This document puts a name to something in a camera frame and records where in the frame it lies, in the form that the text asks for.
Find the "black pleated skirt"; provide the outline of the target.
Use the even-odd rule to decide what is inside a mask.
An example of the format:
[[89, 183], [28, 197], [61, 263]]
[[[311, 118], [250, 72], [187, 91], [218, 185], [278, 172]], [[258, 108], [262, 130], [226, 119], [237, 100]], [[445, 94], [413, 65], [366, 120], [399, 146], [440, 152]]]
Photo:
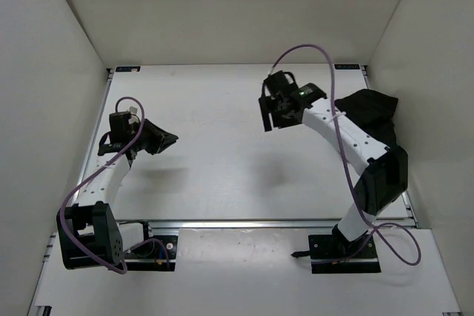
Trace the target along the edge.
[[398, 99], [375, 90], [362, 89], [335, 100], [335, 106], [377, 141], [393, 148], [397, 146], [393, 116]]

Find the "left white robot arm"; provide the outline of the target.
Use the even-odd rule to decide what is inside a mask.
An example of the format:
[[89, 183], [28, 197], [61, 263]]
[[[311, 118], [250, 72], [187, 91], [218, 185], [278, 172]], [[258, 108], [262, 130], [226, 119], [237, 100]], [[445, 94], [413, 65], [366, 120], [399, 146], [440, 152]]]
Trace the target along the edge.
[[111, 114], [109, 125], [109, 131], [99, 141], [93, 177], [80, 187], [76, 202], [56, 217], [66, 269], [106, 265], [123, 273], [127, 254], [147, 255], [156, 248], [162, 249], [161, 259], [170, 258], [147, 222], [119, 224], [112, 205], [138, 153], [159, 154], [177, 142], [178, 136], [148, 119], [140, 121], [131, 112]]

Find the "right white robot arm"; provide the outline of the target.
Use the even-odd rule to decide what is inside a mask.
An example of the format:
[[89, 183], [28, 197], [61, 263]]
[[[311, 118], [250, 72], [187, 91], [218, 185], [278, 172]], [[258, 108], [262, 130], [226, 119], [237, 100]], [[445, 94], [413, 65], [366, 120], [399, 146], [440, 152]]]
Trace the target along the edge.
[[351, 256], [381, 212], [407, 189], [407, 153], [367, 134], [312, 83], [263, 85], [258, 102], [266, 131], [303, 124], [325, 138], [343, 166], [358, 174], [357, 183], [350, 185], [353, 204], [332, 230], [333, 251], [341, 258]]

